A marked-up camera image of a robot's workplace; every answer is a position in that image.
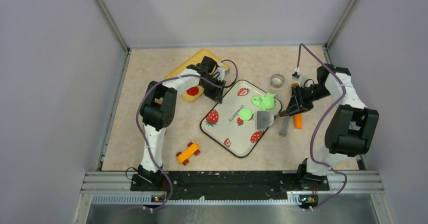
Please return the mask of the yellow tray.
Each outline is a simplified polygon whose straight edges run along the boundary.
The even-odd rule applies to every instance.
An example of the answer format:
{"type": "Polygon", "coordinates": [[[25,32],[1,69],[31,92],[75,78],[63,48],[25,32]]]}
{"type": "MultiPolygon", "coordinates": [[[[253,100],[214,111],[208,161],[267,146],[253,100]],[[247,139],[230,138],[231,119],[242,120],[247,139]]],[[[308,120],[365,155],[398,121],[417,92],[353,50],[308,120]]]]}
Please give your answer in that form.
{"type": "MultiPolygon", "coordinates": [[[[215,56],[213,53],[211,53],[209,50],[207,49],[202,49],[200,51],[198,51],[196,54],[194,54],[193,56],[191,56],[189,59],[187,59],[184,63],[182,63],[181,65],[179,65],[178,67],[176,67],[174,70],[172,70],[170,73],[168,73],[165,78],[172,78],[172,77],[177,77],[179,76],[183,76],[183,75],[187,75],[187,74],[195,74],[194,70],[190,70],[187,67],[188,66],[195,66],[198,63],[201,63],[202,58],[204,56],[210,57],[212,59],[214,59],[218,65],[218,67],[228,67],[230,68],[230,63],[222,63],[221,60],[215,56]]],[[[198,97],[202,96],[204,93],[204,89],[199,86],[199,85],[195,85],[199,87],[199,94],[197,96],[189,96],[186,91],[184,91],[181,94],[181,98],[186,101],[186,102],[192,102],[195,101],[198,97]]]]}

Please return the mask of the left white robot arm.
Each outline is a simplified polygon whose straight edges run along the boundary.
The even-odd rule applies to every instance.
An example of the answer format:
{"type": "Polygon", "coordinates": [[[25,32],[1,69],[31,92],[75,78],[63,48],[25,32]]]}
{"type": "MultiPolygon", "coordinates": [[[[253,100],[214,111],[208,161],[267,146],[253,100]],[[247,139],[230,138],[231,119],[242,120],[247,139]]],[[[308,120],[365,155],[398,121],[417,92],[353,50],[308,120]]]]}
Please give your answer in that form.
{"type": "Polygon", "coordinates": [[[156,190],[162,184],[162,150],[167,128],[172,123],[177,98],[192,87],[200,86],[211,100],[222,103],[229,68],[204,56],[200,63],[188,65],[178,75],[152,81],[139,105],[137,127],[144,134],[144,154],[137,172],[143,185],[156,190]]]}

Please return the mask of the green dough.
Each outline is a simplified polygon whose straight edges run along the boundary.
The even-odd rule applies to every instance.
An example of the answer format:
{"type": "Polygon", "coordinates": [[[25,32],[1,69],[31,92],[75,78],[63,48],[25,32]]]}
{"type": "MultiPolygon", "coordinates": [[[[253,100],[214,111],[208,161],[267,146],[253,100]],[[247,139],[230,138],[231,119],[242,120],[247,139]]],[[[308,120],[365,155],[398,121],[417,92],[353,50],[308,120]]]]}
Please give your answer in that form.
{"type": "Polygon", "coordinates": [[[276,107],[275,94],[267,93],[266,96],[253,96],[251,102],[260,110],[266,111],[276,107]]]}

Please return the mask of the white strawberry tray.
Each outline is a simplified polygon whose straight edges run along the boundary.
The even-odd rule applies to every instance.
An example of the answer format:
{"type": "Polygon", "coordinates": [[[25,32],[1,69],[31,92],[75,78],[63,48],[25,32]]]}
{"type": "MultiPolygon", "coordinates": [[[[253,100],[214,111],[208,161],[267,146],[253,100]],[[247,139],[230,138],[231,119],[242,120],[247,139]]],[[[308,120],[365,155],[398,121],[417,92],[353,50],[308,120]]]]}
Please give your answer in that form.
{"type": "MultiPolygon", "coordinates": [[[[225,148],[238,158],[245,158],[255,148],[263,137],[266,129],[256,128],[256,107],[251,99],[253,96],[266,96],[256,85],[247,80],[239,80],[223,96],[223,103],[217,103],[201,120],[200,130],[214,142],[225,148]],[[243,121],[238,113],[243,108],[249,108],[253,117],[243,121]]],[[[277,114],[282,110],[282,103],[275,97],[276,107],[268,110],[277,114]]]]}

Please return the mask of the metal ring cutter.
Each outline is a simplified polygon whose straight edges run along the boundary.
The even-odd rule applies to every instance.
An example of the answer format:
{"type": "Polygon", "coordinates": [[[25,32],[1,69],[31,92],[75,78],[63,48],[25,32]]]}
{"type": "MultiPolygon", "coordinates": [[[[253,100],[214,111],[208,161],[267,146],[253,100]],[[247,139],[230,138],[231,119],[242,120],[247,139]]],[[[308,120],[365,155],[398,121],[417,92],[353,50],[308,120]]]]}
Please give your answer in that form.
{"type": "Polygon", "coordinates": [[[272,88],[281,88],[285,83],[285,77],[281,74],[273,74],[270,78],[270,85],[272,88]]]}

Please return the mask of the round green dough wrapper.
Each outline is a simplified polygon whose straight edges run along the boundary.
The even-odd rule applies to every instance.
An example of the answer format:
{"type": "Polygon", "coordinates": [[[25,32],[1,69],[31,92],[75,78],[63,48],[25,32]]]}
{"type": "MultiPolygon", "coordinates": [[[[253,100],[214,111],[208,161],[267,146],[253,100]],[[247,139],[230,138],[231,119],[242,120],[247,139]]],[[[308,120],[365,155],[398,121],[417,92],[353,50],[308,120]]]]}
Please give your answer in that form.
{"type": "Polygon", "coordinates": [[[253,112],[251,109],[249,108],[243,108],[239,111],[238,116],[240,119],[242,119],[243,121],[249,121],[252,119],[253,117],[253,112]]]}

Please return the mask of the metal scraper brown handle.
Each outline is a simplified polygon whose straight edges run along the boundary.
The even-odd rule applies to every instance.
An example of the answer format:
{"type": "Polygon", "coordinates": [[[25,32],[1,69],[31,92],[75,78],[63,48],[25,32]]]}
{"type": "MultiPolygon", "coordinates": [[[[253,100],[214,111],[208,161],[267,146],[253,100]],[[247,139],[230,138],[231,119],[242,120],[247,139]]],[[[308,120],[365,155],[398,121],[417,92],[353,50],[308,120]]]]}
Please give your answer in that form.
{"type": "Polygon", "coordinates": [[[278,114],[273,114],[269,111],[257,111],[256,112],[256,128],[262,130],[270,127],[277,118],[284,117],[285,111],[278,114]]]}

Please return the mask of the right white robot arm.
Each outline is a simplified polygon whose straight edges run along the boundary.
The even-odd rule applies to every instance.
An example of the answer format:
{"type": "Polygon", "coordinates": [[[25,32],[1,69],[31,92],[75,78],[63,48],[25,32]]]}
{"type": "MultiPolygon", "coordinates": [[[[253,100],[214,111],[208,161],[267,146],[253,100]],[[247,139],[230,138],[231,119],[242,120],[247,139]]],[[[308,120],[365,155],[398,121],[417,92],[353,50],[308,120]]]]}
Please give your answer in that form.
{"type": "Polygon", "coordinates": [[[288,117],[310,111],[314,101],[327,96],[334,102],[327,109],[335,113],[325,132],[324,147],[311,152],[298,167],[295,182],[303,190],[322,184],[331,167],[366,154],[379,120],[378,111],[368,108],[358,97],[347,68],[327,64],[317,69],[316,76],[316,84],[292,86],[289,104],[279,114],[288,117]]]}

